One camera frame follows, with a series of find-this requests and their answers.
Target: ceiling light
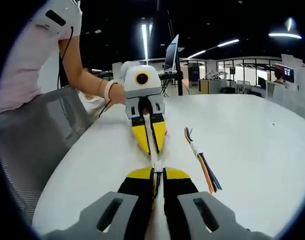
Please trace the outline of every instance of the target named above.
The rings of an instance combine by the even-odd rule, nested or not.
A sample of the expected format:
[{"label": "ceiling light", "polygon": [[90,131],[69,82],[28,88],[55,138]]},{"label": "ceiling light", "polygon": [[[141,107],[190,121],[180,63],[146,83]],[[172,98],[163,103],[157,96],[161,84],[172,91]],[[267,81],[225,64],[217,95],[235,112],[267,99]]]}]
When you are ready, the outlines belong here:
[{"label": "ceiling light", "polygon": [[153,30],[153,23],[149,23],[149,36],[152,34],[152,30]]},{"label": "ceiling light", "polygon": [[289,32],[292,28],[292,24],[293,24],[293,19],[290,17],[288,19],[288,26],[287,26],[287,31]]},{"label": "ceiling light", "polygon": [[146,26],[146,24],[141,25],[141,33],[142,33],[144,57],[147,60],[148,59],[148,41],[147,41],[147,26]]},{"label": "ceiling light", "polygon": [[295,39],[302,39],[301,36],[297,34],[291,34],[291,33],[269,33],[270,37],[288,37],[288,38],[295,38]]},{"label": "ceiling light", "polygon": [[205,53],[205,52],[206,52],[206,50],[202,50],[202,51],[200,51],[200,52],[197,52],[197,53],[195,53],[195,54],[193,54],[193,55],[187,57],[187,59],[191,59],[191,58],[196,57],[196,56],[198,56],[198,55],[200,55],[200,54],[203,54],[203,53]]},{"label": "ceiling light", "polygon": [[229,45],[229,44],[233,44],[233,43],[237,43],[237,42],[239,42],[239,39],[235,39],[235,40],[232,40],[232,41],[224,42],[222,44],[219,44],[217,47],[221,48],[223,46],[226,46],[226,45]]}]

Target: wristband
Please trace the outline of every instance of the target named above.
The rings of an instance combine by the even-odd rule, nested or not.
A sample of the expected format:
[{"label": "wristband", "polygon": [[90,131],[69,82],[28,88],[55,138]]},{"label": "wristband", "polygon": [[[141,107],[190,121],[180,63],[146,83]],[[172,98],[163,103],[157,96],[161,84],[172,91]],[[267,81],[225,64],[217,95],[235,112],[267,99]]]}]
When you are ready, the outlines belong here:
[{"label": "wristband", "polygon": [[107,84],[106,84],[106,87],[104,88],[104,93],[103,93],[103,97],[104,99],[108,102],[110,101],[111,99],[109,98],[109,92],[113,86],[113,84],[116,84],[117,82],[114,81],[114,80],[110,80]]}]

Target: glass wall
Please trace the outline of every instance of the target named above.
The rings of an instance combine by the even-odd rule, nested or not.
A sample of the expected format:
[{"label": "glass wall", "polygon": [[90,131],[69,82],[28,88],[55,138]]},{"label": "glass wall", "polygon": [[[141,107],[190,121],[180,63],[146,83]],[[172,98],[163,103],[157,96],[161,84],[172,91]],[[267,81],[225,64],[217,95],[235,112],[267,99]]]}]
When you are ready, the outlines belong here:
[{"label": "glass wall", "polygon": [[230,68],[233,67],[233,66],[234,66],[234,64],[233,64],[232,60],[224,62],[224,72],[226,73],[225,76],[224,76],[225,79],[227,79],[227,80],[233,80],[234,79],[234,75],[230,74],[230,72],[231,72]]},{"label": "glass wall", "polygon": [[244,81],[244,63],[242,59],[233,60],[233,65],[236,69],[234,80],[237,81]]},{"label": "glass wall", "polygon": [[205,61],[198,61],[199,64],[199,78],[206,79],[206,62]]},{"label": "glass wall", "polygon": [[244,59],[244,80],[250,85],[257,85],[255,59]]},{"label": "glass wall", "polygon": [[217,62],[217,72],[219,73],[219,78],[220,79],[224,79],[225,75],[224,74],[221,74],[221,73],[224,73],[225,72],[225,69],[224,69],[224,62],[223,61],[218,61]]},{"label": "glass wall", "polygon": [[[278,60],[263,58],[254,59],[233,59],[217,62],[217,71],[222,73],[220,79],[230,79],[234,81],[247,81],[252,86],[258,85],[258,78],[267,81],[275,81],[275,64],[281,64]],[[235,74],[230,74],[230,67],[235,67]]]}]

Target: white table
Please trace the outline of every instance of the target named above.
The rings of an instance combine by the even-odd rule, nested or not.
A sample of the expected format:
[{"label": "white table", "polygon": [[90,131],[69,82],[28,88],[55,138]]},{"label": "white table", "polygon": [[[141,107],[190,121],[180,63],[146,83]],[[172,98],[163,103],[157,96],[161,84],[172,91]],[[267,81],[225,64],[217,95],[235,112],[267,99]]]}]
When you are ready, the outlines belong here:
[{"label": "white table", "polygon": [[[185,171],[200,192],[208,191],[184,137],[184,127],[193,128],[191,137],[223,188],[214,196],[235,212],[245,228],[270,236],[281,231],[305,199],[305,120],[252,95],[190,95],[164,101],[168,131],[161,154],[164,166]],[[125,108],[112,107],[52,174],[33,227],[40,234],[70,227],[81,210],[117,191],[128,173],[150,165],[132,135]],[[169,238],[163,211],[161,186],[147,239]]]}]

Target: computer monitor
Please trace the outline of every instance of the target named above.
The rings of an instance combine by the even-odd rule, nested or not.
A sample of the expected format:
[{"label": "computer monitor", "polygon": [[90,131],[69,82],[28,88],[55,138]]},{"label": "computer monitor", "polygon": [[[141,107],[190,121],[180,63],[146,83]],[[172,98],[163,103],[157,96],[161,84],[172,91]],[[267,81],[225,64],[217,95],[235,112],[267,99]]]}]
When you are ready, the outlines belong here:
[{"label": "computer monitor", "polygon": [[292,67],[276,63],[275,68],[280,70],[280,72],[282,73],[283,80],[290,82],[290,83],[295,82],[294,69]]},{"label": "computer monitor", "polygon": [[166,59],[164,61],[164,71],[176,70],[175,60],[177,55],[179,35],[177,35],[169,44],[166,50]]},{"label": "computer monitor", "polygon": [[258,85],[261,89],[266,89],[266,80],[262,77],[258,77]]}]

